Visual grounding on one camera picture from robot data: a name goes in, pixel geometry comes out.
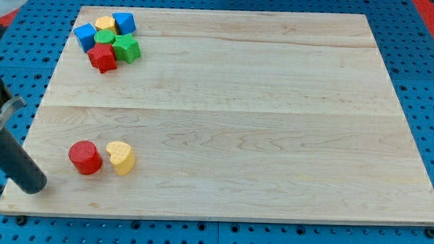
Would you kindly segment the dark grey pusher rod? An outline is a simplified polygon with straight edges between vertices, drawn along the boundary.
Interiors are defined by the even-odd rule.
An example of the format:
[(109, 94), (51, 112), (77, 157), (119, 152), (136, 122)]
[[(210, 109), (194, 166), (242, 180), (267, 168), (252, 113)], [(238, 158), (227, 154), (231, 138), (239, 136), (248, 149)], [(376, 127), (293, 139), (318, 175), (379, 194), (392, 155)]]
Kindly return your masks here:
[(41, 192), (47, 184), (41, 168), (5, 127), (0, 130), (0, 169), (29, 195)]

